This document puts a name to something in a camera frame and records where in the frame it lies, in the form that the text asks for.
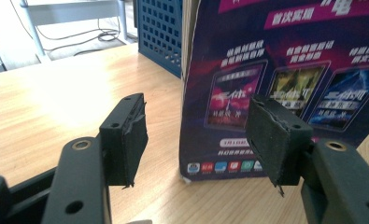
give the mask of blue crate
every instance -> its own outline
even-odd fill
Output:
[[[182,0],[137,1],[138,51],[181,76]]]

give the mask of table surface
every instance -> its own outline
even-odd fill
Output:
[[[55,167],[67,142],[96,136],[136,92],[145,93],[149,143],[135,187],[110,187],[113,223],[306,223],[300,186],[281,198],[265,177],[180,179],[182,81],[136,44],[0,73],[0,175],[13,186]],[[358,150],[369,162],[369,136]]]

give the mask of promotional poster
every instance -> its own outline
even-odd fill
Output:
[[[284,105],[320,138],[369,134],[369,0],[201,1],[186,76],[180,173],[264,176],[248,145],[252,94]]]

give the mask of movie poster image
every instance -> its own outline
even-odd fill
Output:
[[[269,97],[301,117],[306,103],[317,87],[325,65],[276,70]]]
[[[337,72],[312,112],[309,124],[344,131],[369,99],[369,68]]]
[[[214,76],[206,127],[245,130],[250,97],[256,92],[265,65],[257,63]]]

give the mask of cable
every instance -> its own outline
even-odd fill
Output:
[[[11,3],[12,7],[13,7],[13,10],[14,10],[14,11],[15,11],[15,13],[16,13],[16,16],[17,16],[17,17],[18,17],[18,19],[19,19],[19,22],[21,23],[21,27],[23,27],[23,29],[24,29],[24,30],[26,31],[26,33],[30,36],[30,38],[32,38],[32,36],[30,35],[30,33],[27,31],[26,27],[24,27],[23,22],[21,21],[21,17],[19,16],[18,11],[16,10],[15,6],[13,5],[12,0],[9,0],[9,1],[10,1],[10,3]]]
[[[13,9],[15,10],[15,13],[16,13],[16,16],[18,17],[20,23],[21,23],[21,27],[26,31],[26,33],[30,36],[30,38],[33,39],[33,37],[30,35],[30,33],[28,32],[28,30],[25,28],[22,20],[21,20],[21,17],[19,16],[16,8],[14,7],[13,3],[12,3],[12,0],[10,0],[10,3],[13,7]],[[86,31],[86,32],[82,32],[82,33],[79,33],[79,34],[75,34],[75,35],[68,35],[68,36],[63,36],[63,37],[47,37],[45,36],[40,30],[39,28],[36,26],[35,28],[37,29],[37,31],[42,35],[44,36],[45,38],[47,38],[48,40],[63,40],[63,39],[67,39],[67,38],[70,38],[70,37],[74,37],[74,36],[78,36],[78,35],[85,35],[87,33],[91,33],[91,32],[95,32],[95,31],[101,31],[102,33],[99,34],[97,37],[94,37],[94,38],[91,38],[91,39],[88,39],[88,40],[85,40],[85,41],[82,41],[82,42],[79,42],[79,43],[75,43],[75,44],[70,44],[70,45],[64,45],[64,46],[60,46],[60,47],[57,47],[57,48],[54,48],[54,49],[43,49],[45,51],[54,51],[56,49],[62,49],[62,48],[67,48],[67,47],[72,47],[72,46],[76,46],[76,45],[81,45],[81,44],[84,44],[84,43],[87,43],[87,42],[90,42],[94,39],[98,39],[99,41],[101,42],[109,42],[109,41],[113,41],[113,40],[118,40],[120,41],[121,43],[125,44],[124,42],[122,42],[121,40],[118,39],[118,36],[120,35],[121,33],[121,25],[120,25],[120,22],[118,21],[118,27],[119,27],[119,30],[114,30],[114,29],[107,29],[107,28],[100,28],[100,19],[97,20],[97,28],[98,29],[93,29],[93,30],[90,30],[90,31]],[[100,50],[100,49],[95,49],[95,50],[85,50],[85,51],[81,51],[81,52],[78,52],[76,53],[74,56],[76,55],[79,55],[80,53],[83,53],[83,52],[89,52],[89,51],[97,51],[97,50]]]
[[[80,51],[80,52],[77,52],[73,55],[73,57],[76,57],[78,56],[79,54],[83,54],[83,53],[89,53],[89,52],[95,52],[95,51],[100,51],[101,49],[90,49],[90,50],[84,50],[84,51]]]

